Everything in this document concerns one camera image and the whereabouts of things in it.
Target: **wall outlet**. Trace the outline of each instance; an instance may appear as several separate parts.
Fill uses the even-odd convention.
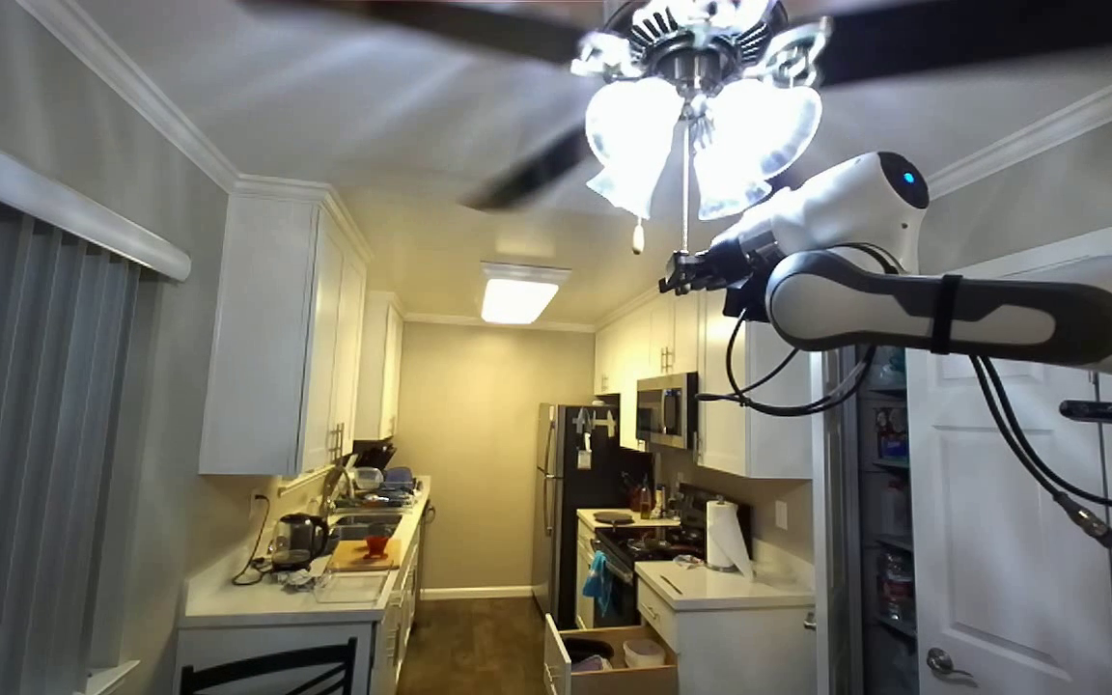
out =
[[[788,528],[788,501],[775,497],[775,528]]]

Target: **ceiling fan blade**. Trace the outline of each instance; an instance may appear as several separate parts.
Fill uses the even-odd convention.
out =
[[[565,176],[571,176],[589,156],[591,146],[583,123],[574,123],[531,160],[523,160],[501,179],[488,181],[474,197],[468,197],[468,206],[484,214],[516,210]]]
[[[583,25],[537,11],[480,7],[456,0],[245,0],[250,11],[329,11],[420,31],[493,56],[568,66],[578,56]]]
[[[1112,48],[1112,0],[915,0],[833,11],[827,87]]]

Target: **curtain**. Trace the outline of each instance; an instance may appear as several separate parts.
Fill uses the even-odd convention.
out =
[[[0,695],[88,676],[138,271],[0,206]]]

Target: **pot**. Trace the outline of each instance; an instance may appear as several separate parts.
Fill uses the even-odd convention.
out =
[[[287,513],[276,524],[271,563],[276,573],[302,573],[329,551],[329,524],[312,513]]]

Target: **cabinet handle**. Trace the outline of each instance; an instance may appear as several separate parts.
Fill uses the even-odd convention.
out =
[[[967,668],[957,668],[957,665],[952,661],[952,654],[944,654],[944,648],[930,648],[930,654],[926,654],[926,668],[930,668],[944,683],[977,689],[977,676],[967,671]]]

